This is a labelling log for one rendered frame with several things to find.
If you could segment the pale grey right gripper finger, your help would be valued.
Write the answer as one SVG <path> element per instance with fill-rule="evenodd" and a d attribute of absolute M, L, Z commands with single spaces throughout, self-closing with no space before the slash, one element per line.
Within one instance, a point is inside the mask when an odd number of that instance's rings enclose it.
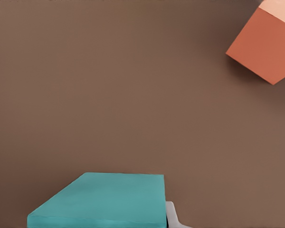
<path fill-rule="evenodd" d="M 174 203 L 166 202 L 167 228 L 192 228 L 179 222 Z"/>

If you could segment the teal blue cube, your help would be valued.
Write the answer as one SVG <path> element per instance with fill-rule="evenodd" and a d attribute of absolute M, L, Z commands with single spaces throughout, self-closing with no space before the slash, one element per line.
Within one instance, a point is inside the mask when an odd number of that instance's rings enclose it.
<path fill-rule="evenodd" d="M 166 228 L 164 176 L 86 172 L 27 216 L 27 228 Z"/>

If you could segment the orange cube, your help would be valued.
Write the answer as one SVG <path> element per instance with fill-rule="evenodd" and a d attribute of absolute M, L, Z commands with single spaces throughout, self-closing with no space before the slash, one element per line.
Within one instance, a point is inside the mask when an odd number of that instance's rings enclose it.
<path fill-rule="evenodd" d="M 268 83 L 285 78 L 285 0 L 264 0 L 226 54 Z"/>

